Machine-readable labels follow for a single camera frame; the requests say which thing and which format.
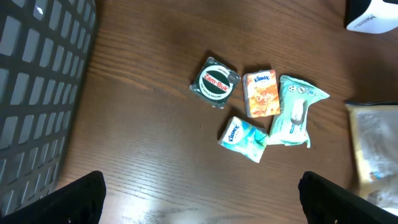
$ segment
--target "plastic wrapper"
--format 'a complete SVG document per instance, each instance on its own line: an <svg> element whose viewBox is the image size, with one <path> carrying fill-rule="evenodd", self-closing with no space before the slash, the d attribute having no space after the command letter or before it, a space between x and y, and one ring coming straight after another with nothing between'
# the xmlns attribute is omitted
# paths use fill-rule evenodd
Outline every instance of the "plastic wrapper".
<svg viewBox="0 0 398 224"><path fill-rule="evenodd" d="M229 150L240 152L254 162L260 162L266 148L266 138L264 129L232 117L218 144Z"/></svg>
<svg viewBox="0 0 398 224"><path fill-rule="evenodd" d="M243 91L248 117L257 118L280 113L274 70L245 74Z"/></svg>
<svg viewBox="0 0 398 224"><path fill-rule="evenodd" d="M346 104L359 196L398 215L398 105Z"/></svg>
<svg viewBox="0 0 398 224"><path fill-rule="evenodd" d="M214 107L222 109L240 80L236 72L209 57L189 89Z"/></svg>
<svg viewBox="0 0 398 224"><path fill-rule="evenodd" d="M317 87L287 75L280 77L280 114L272 121L267 144L294 146L307 143L311 146L307 133L308 107L329 94Z"/></svg>

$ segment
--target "wood grain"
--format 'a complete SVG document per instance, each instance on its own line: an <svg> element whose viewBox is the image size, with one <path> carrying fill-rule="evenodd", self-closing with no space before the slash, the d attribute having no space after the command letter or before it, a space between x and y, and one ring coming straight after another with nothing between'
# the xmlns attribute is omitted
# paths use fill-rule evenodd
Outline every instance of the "wood grain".
<svg viewBox="0 0 398 224"><path fill-rule="evenodd" d="M306 170L355 188L344 101L398 100L398 31L343 27L344 0L104 0L58 187L103 172L101 223L306 223ZM312 147L268 146L260 164L217 145L238 85L212 108L188 90L207 56L238 73L272 68L331 95L312 105Z"/></svg>

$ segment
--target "kleenex logo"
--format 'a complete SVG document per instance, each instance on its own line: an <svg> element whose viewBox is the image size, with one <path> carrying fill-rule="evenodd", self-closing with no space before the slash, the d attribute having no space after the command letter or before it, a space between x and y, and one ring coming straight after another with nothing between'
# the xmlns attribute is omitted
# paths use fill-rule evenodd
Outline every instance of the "kleenex logo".
<svg viewBox="0 0 398 224"><path fill-rule="evenodd" d="M239 129L239 126L235 124L235 127L232 129L231 134L228 136L228 140L230 142L234 141L235 132Z"/></svg>
<svg viewBox="0 0 398 224"><path fill-rule="evenodd" d="M259 82L259 81L263 81L263 80L269 80L269 76L263 76L263 77L256 77L254 78L254 82Z"/></svg>
<svg viewBox="0 0 398 224"><path fill-rule="evenodd" d="M370 16L368 16L366 19L362 20L359 24L357 24L354 28L359 27L369 21L371 21L372 19L375 19L376 16L374 16L373 14L371 14Z"/></svg>

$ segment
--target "plastic bag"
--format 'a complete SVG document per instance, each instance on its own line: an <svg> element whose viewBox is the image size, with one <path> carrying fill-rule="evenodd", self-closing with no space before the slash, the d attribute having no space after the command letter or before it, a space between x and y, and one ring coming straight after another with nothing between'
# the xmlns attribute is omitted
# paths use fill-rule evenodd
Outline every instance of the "plastic bag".
<svg viewBox="0 0 398 224"><path fill-rule="evenodd" d="M311 146L307 133L308 107L329 94L317 87L287 75L280 77L280 114L275 115L267 144L294 146L307 142Z"/></svg>
<svg viewBox="0 0 398 224"><path fill-rule="evenodd" d="M398 105L346 104L359 196L398 215Z"/></svg>

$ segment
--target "wet wipes pack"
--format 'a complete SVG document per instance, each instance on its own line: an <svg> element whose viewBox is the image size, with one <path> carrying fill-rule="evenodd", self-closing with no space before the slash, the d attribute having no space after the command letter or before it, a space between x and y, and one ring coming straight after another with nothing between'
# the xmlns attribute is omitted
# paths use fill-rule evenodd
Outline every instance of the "wet wipes pack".
<svg viewBox="0 0 398 224"><path fill-rule="evenodd" d="M264 129L232 117L218 144L229 150L240 152L254 162L260 162L266 148L266 138Z"/></svg>
<svg viewBox="0 0 398 224"><path fill-rule="evenodd" d="M329 94L305 81L282 75L279 97L280 114L274 117L267 144L294 146L307 142L307 147L310 147L308 107L328 98Z"/></svg>

